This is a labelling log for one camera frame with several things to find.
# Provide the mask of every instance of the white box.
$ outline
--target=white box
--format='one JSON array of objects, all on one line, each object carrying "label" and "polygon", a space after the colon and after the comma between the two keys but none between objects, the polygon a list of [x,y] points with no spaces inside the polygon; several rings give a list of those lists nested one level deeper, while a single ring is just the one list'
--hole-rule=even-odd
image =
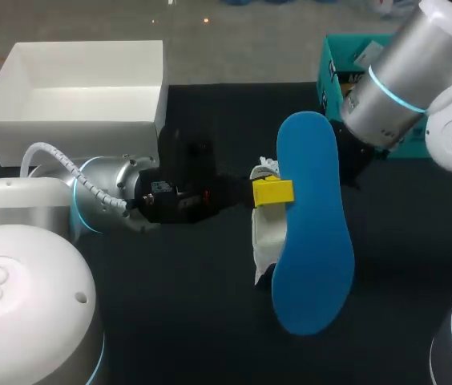
[{"label": "white box", "polygon": [[70,158],[158,159],[165,64],[162,41],[17,43],[0,71],[0,165],[39,141]]}]

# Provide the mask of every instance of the cardboard box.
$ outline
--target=cardboard box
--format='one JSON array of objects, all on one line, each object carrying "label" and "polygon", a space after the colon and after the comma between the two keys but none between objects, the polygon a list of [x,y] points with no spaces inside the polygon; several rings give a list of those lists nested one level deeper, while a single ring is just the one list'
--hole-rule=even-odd
[{"label": "cardboard box", "polygon": [[70,158],[158,159],[164,69],[161,41],[17,43],[0,71],[0,165],[39,141]]},{"label": "cardboard box", "polygon": [[[328,35],[322,48],[321,66],[317,80],[317,92],[322,113],[330,120],[341,120],[340,109],[345,93],[365,74],[354,64],[359,54],[375,41],[387,45],[391,34],[336,34]],[[401,140],[389,158],[429,158],[426,148],[426,124],[424,116]]]}]

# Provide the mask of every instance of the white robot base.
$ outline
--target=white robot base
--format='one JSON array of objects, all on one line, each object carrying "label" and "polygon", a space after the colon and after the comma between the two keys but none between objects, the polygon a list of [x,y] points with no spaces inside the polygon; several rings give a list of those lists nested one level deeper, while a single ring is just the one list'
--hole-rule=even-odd
[{"label": "white robot base", "polygon": [[104,385],[104,355],[82,255],[48,230],[0,225],[0,385]]}]

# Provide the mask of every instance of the teal box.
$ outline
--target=teal box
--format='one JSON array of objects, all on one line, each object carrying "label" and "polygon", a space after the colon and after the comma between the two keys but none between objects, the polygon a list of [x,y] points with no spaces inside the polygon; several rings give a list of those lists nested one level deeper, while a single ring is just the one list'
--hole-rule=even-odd
[{"label": "teal box", "polygon": [[[387,45],[391,34],[332,34],[325,37],[317,92],[322,113],[329,120],[341,120],[340,108],[344,102],[340,83],[357,83],[364,70],[354,64],[356,57],[371,41]],[[389,158],[429,158],[425,134],[427,118],[420,120],[390,152]]]}]

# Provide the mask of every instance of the black table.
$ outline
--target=black table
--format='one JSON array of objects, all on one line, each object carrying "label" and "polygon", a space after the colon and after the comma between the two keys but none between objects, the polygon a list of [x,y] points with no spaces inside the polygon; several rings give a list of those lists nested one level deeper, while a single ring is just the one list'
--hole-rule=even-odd
[{"label": "black table", "polygon": [[[276,155],[313,84],[170,87],[167,125],[213,138],[222,170],[247,174]],[[17,175],[0,168],[0,176]],[[430,160],[372,164],[343,190],[357,259],[337,320],[286,334],[270,292],[253,287],[251,213],[144,235],[83,238],[107,333],[111,384],[428,384],[430,342],[452,306],[452,175]]]}]

